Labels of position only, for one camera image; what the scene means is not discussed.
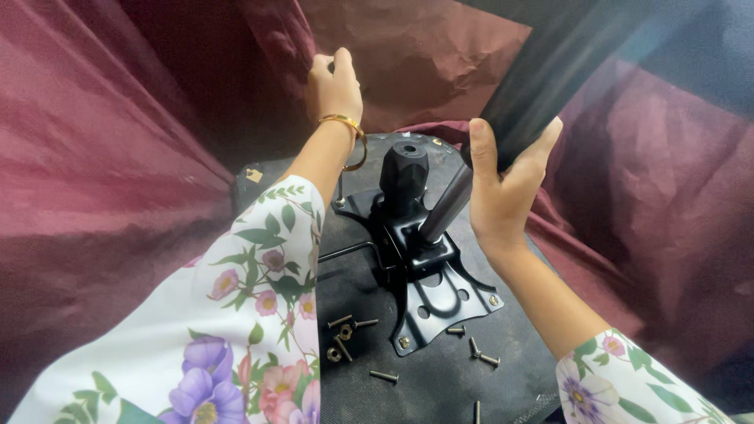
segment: metal bolt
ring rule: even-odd
[[[471,354],[474,355],[475,358],[478,358],[482,354],[482,351],[477,348],[477,341],[471,337],[469,338],[469,343],[471,344]]]
[[[377,371],[370,371],[369,375],[373,377],[381,378],[381,379],[386,379],[387,381],[393,384],[398,384],[398,376],[391,376],[388,374],[378,373]]]
[[[369,321],[361,321],[354,324],[354,329],[357,329],[359,327],[366,327],[367,325],[374,325],[379,322],[378,319],[370,319]]]
[[[461,336],[466,335],[466,326],[462,325],[461,328],[449,328],[446,330],[448,334],[459,334]]]
[[[351,334],[354,331],[351,329],[351,326],[348,324],[343,324],[343,327],[340,327],[340,334],[339,338],[340,340],[348,340],[351,338]]]
[[[343,342],[340,340],[340,337],[335,336],[333,337],[333,340],[335,340],[335,343],[338,343],[338,347],[340,348],[341,352],[343,352],[343,355],[345,355],[345,358],[348,359],[348,362],[353,362],[353,358],[351,358],[351,354],[348,353],[347,350],[345,350],[345,346],[343,346]]]
[[[489,356],[482,355],[480,353],[479,359],[481,359],[482,361],[485,361],[487,364],[490,364],[495,368],[497,368],[498,365],[500,365],[500,358],[494,359],[494,358],[490,358]]]
[[[340,355],[340,351],[338,349],[327,349],[327,359],[330,359],[331,362],[340,361],[340,358],[342,358],[342,356]]]
[[[353,318],[353,315],[348,315],[348,316],[345,316],[345,317],[343,317],[343,318],[340,318],[340,319],[336,319],[336,320],[334,320],[333,322],[328,322],[328,323],[327,323],[327,328],[333,328],[333,327],[335,327],[336,325],[338,325],[338,324],[342,323],[343,321],[347,321],[347,320],[349,320],[349,319],[351,319],[351,318]]]

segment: finger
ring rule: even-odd
[[[481,183],[498,183],[498,148],[492,128],[484,119],[472,119],[469,122],[469,137],[474,179]]]
[[[327,67],[334,61],[334,59],[335,58],[332,56],[315,54],[314,61],[312,62],[311,69],[309,70],[309,77],[332,78],[333,74],[331,74],[330,71],[327,70]]]
[[[547,160],[562,130],[562,121],[555,117],[542,131],[542,135],[513,161],[508,168],[507,184],[532,184],[539,186],[544,179]]]
[[[341,47],[335,52],[335,78],[348,78],[356,80],[351,52],[347,48]]]

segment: bracelet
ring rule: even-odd
[[[364,145],[364,157],[361,158],[361,160],[359,161],[359,163],[357,163],[355,165],[346,165],[346,166],[344,166],[343,170],[344,171],[355,171],[355,170],[359,169],[366,162],[366,134],[361,129],[361,126],[359,126],[359,124],[356,121],[354,121],[353,119],[349,118],[348,116],[338,115],[336,113],[333,113],[332,115],[325,115],[325,116],[323,116],[322,119],[320,119],[317,122],[317,125],[319,125],[319,124],[321,124],[323,122],[326,122],[326,121],[338,121],[338,122],[342,122],[342,123],[344,123],[346,125],[349,125],[349,126],[353,127],[356,130],[356,137],[360,138],[361,139],[361,143]]]

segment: floral sleeve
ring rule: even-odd
[[[117,327],[45,370],[10,422],[319,423],[323,217],[310,182],[275,184]]]
[[[614,328],[561,359],[556,373],[568,423],[733,423]]]

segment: hand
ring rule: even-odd
[[[523,227],[561,130],[562,122],[555,117],[539,139],[521,152],[506,172],[498,174],[492,128],[479,118],[469,123],[474,164],[471,228],[488,258],[504,250],[527,248]]]
[[[335,72],[330,73],[327,67],[333,62]],[[339,48],[335,56],[314,56],[305,93],[309,118],[316,122],[325,115],[337,113],[361,123],[363,104],[359,87],[348,50]]]

